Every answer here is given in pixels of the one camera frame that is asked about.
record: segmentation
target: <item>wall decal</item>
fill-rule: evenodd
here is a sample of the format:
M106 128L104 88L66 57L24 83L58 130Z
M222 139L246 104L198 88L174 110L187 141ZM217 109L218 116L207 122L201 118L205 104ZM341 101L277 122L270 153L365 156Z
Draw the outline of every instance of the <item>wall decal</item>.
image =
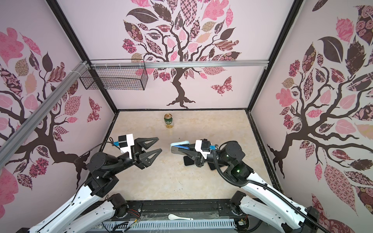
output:
M232 9L226 9L229 1L180 0L179 2L181 10L178 12L175 11L178 5L177 0L167 0L163 3L150 2L154 12L147 10L150 7L130 10L124 24L131 39L124 39L122 47L128 53L142 50L139 52L139 59L152 62L236 60L240 53L231 50L239 41L228 41L230 37L234 36L235 28L223 29L225 26L231 26L233 22ZM199 11L203 12L202 19L196 19ZM134 22L129 22L134 20L133 16L144 25L137 27ZM205 18L210 20L205 20L200 25L200 22ZM154 28L151 28L149 24L153 22L157 22L159 25L155 27L152 25ZM163 82L171 81L176 88L178 96L167 106L179 103L180 107L188 108L184 103L195 103L195 101L189 100L185 96L180 78L201 77L207 79L207 75L216 75L225 71L223 67L205 67L202 68L203 72L200 69L192 67L164 68L151 69L151 72L147 72L153 74L154 80L159 77ZM230 82L228 83L227 80L228 86L225 88L224 84L214 85L219 86L216 89L219 94L231 90Z

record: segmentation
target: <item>dark brown leaf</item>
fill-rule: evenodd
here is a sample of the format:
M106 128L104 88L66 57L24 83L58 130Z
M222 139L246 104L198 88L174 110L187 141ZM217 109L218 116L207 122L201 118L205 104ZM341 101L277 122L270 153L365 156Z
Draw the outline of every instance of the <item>dark brown leaf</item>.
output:
M171 13L164 5L154 3L153 8L154 8L154 11L159 15L159 18L167 22L171 22Z
M221 23L218 23L216 26L215 26L215 35L217 35L223 28L223 24L224 24L224 20L223 22Z
M324 42L324 56L332 62L341 63L343 58L343 47L341 42L335 37L323 37Z
M373 166L373 162L371 160L355 160L352 163L349 164L351 167L355 168L359 171L365 171L369 169L371 166Z
M222 34L220 35L220 39L227 40L232 35L234 29L235 28L228 28L225 31L223 31Z
M320 125L320 128L319 128L319 133L325 133L327 132L329 129L332 128L334 124L327 124L327 123L324 123L322 125Z
M373 80L373 72L360 76L350 83L346 88L350 91L362 91L367 88Z
M326 77L325 77L324 73L319 69L316 69L316 81L318 81L318 82L325 82L326 81Z
M353 75L363 66L365 61L364 46L362 46L358 41L355 40L350 44L347 50L346 67L348 72Z
M155 14L144 8L133 9L127 14L127 16L128 15L135 16L139 21L143 23L154 23L155 21L158 21L158 18Z
M364 174L357 172L357 171L345 171L345 174L348 178L350 178L352 181L362 184L362 185L371 185L373 186L373 181L369 179Z

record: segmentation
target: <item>beige tabletop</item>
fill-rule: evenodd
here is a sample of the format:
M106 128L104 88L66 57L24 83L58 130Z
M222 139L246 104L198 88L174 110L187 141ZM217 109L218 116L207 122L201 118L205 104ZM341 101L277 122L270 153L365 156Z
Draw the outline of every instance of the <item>beige tabletop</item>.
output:
M164 123L166 113L173 116L171 129ZM118 136L130 133L134 139L158 137L159 141L147 151L163 151L150 167L141 170L132 166L117 174L119 182L109 196L120 193L126 200L229 199L237 190L244 192L224 181L217 171L211 171L207 163L200 168L186 167L183 156L170 151L173 142L188 140L193 144L204 138L212 145L238 141L246 154L243 162L271 183L244 110L120 112L110 137L117 141ZM109 144L104 152L116 157L121 154Z

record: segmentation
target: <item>black wire mesh basket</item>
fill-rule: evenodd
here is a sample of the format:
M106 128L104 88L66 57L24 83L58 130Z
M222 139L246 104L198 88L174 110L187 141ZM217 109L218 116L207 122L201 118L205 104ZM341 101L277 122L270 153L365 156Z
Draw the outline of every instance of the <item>black wire mesh basket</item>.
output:
M80 81L82 81L87 90L99 89L99 85L103 86L105 89L145 90L148 74L146 73L144 60L128 60L136 62L137 64L119 63L119 65L92 65L90 69L81 75Z

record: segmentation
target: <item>metal frame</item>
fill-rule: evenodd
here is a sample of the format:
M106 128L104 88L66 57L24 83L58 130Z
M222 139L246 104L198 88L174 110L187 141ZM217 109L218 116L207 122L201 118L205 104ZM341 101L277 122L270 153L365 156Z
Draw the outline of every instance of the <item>metal frame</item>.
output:
M30 136L53 106L62 98L66 90L74 84L81 73L87 70L86 62L79 63L70 72L48 98L21 124L19 129L0 148L0 169L14 155L18 148Z

